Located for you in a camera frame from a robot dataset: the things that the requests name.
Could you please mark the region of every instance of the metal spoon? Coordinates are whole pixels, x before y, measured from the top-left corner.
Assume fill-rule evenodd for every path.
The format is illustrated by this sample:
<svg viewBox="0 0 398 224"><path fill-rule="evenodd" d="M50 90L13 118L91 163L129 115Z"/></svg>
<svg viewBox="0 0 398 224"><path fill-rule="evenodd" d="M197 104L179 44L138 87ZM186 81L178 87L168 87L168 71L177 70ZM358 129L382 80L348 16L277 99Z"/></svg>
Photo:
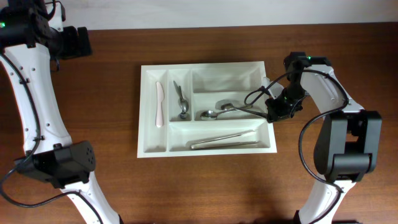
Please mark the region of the metal spoon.
<svg viewBox="0 0 398 224"><path fill-rule="evenodd" d="M248 106L243 106L242 108L252 108L252 105ZM200 119L205 120L205 121L214 121L217 119L218 115L223 114L223 113L228 113L232 111L236 111L236 108L230 108L230 109L225 109L220 112L214 112L212 110L204 111L202 114L200 114Z"/></svg>
<svg viewBox="0 0 398 224"><path fill-rule="evenodd" d="M181 119L186 119L187 117L189 117L189 114L187 113L189 110L188 101L183 98L181 87L178 86L175 81L173 81L173 82L174 82L175 91L177 92L177 94L180 97L180 100L178 101L178 105L180 106L180 108L182 110L182 112L178 116Z"/></svg>
<svg viewBox="0 0 398 224"><path fill-rule="evenodd" d="M227 103L225 105L222 105L221 109L222 110L226 110L226 111L229 111L231 109L236 109L236 110L240 110L240 111L244 111L244 112L247 112L247 113L251 113L251 114L260 116L260 117L265 118L265 119L268 118L268 114L267 113L261 113L261 112L257 112L257 111L245 110L244 107L237 108L237 107L234 107L234 105L232 103Z"/></svg>

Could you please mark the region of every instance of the brown tabletop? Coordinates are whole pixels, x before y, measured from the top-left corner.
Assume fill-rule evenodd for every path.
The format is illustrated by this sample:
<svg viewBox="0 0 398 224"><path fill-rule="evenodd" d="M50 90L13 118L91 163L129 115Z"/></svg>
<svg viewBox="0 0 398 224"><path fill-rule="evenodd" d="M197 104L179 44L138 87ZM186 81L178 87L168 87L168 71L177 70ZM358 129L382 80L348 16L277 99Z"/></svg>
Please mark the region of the brown tabletop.
<svg viewBox="0 0 398 224"><path fill-rule="evenodd" d="M264 61L272 79L290 51L327 56L346 91L383 117L376 170L350 190L334 220L398 221L398 23L90 31L94 54L61 61L52 75L73 142L89 140L96 176L125 223L249 223L292 218L314 180L297 141L318 114L309 98L293 119L274 123L277 154L137 159L141 65ZM306 132L305 158L321 121ZM0 174L21 157L22 128L8 77L0 71ZM59 193L19 174L6 192L25 203ZM68 198L39 208L0 199L0 223L84 223Z"/></svg>

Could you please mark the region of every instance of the white background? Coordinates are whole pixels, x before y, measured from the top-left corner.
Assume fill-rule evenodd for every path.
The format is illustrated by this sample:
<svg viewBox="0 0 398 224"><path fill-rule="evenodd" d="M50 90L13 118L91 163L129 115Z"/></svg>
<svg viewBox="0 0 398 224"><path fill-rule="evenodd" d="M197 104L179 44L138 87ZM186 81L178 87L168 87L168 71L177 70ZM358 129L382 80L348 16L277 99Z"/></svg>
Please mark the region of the white background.
<svg viewBox="0 0 398 224"><path fill-rule="evenodd" d="M0 6L6 4L0 0ZM140 29L398 21L398 0L63 0L66 25Z"/></svg>

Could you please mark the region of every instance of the wooden table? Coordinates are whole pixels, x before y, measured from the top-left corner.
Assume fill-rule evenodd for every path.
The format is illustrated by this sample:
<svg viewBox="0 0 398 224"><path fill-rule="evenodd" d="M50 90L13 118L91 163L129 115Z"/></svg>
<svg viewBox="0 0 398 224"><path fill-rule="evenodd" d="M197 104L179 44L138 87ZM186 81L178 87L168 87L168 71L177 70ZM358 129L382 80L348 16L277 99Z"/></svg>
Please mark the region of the wooden table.
<svg viewBox="0 0 398 224"><path fill-rule="evenodd" d="M292 218L314 180L302 167L297 141L318 114L312 100L293 119L275 123L277 154L137 159L141 65L264 61L283 74L290 51L327 56L339 81L364 108L383 117L376 170L344 199L335 220L398 220L398 23L90 31L94 54L61 62L52 75L63 121L74 142L90 140L96 176L125 223L249 223ZM9 80L0 72L0 173L22 156L22 131ZM312 152L321 121L305 135ZM21 175L5 185L33 203L59 193ZM83 223L71 201L18 208L0 199L0 223Z"/></svg>

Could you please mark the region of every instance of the cutlery organizer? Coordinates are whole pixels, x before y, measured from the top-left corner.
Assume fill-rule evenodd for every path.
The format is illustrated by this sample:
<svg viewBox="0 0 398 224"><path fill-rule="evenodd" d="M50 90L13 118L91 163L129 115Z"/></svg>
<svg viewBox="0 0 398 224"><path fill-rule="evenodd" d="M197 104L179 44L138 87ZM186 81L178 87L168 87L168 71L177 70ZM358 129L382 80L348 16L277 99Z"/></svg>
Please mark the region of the cutlery organizer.
<svg viewBox="0 0 398 224"><path fill-rule="evenodd" d="M221 114L217 120L203 121L206 110L219 111L216 103L231 100L243 106L247 94L257 90L266 77L264 62L202 63L185 65L144 65L141 67L141 96L139 112L138 157L204 156L218 154L249 154L276 152L274 128L266 119L243 111ZM181 86L189 103L189 117L179 118L181 108L175 90ZM157 109L156 82L163 86L162 111L164 125L155 125ZM258 93L253 94L248 102ZM251 110L267 112L263 95ZM190 144L229 134L255 130L244 141L256 144L191 150Z"/></svg>

